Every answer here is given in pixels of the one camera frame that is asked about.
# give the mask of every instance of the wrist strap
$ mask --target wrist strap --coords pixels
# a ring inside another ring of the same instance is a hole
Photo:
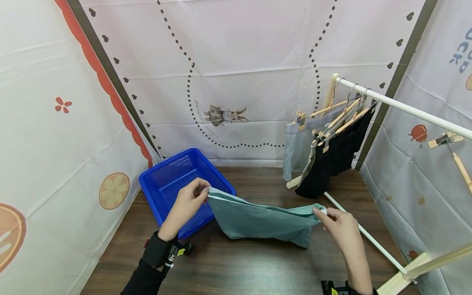
[[[169,255],[171,255],[174,242],[177,241],[177,237],[169,242],[162,241],[157,236],[158,233],[159,231],[154,232],[151,238],[146,241],[142,257],[142,260],[145,263],[151,265],[154,268],[164,266],[169,258]]]
[[[333,281],[321,281],[321,288],[323,295],[362,295],[352,289],[347,281],[344,287],[334,287]],[[373,295],[379,295],[375,289]]]

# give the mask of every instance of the teal fabric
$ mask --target teal fabric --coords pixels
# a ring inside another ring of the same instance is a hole
[[[304,248],[310,245],[312,227],[320,224],[312,208],[326,210],[319,204],[292,209],[255,205],[213,187],[208,197],[219,227],[229,238],[275,238]]]

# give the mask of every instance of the blue plastic basket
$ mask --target blue plastic basket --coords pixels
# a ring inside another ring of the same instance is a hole
[[[177,154],[140,175],[139,183],[160,226],[174,205],[178,191],[196,177],[207,180],[214,188],[236,195],[234,187],[198,149]],[[179,239],[190,237],[214,218],[210,206],[203,204],[180,229]]]

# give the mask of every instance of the tent wall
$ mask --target tent wall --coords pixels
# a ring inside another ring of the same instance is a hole
[[[244,166],[281,165],[286,123],[324,107],[333,73],[384,94],[424,4],[68,2],[163,157],[196,147]]]
[[[151,156],[65,1],[0,24],[0,293],[79,294]]]
[[[472,129],[472,2],[439,0],[395,99]],[[472,240],[472,195],[447,146],[447,130],[390,108],[361,173],[408,260],[431,258]],[[472,173],[471,143],[451,148]],[[469,294],[472,257],[419,280],[423,294]]]

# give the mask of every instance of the person's left hand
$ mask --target person's left hand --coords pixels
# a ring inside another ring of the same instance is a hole
[[[158,237],[163,241],[170,241],[198,211],[208,197],[207,186],[210,183],[201,178],[195,178],[191,183],[182,188],[172,206],[166,220],[160,227]]]

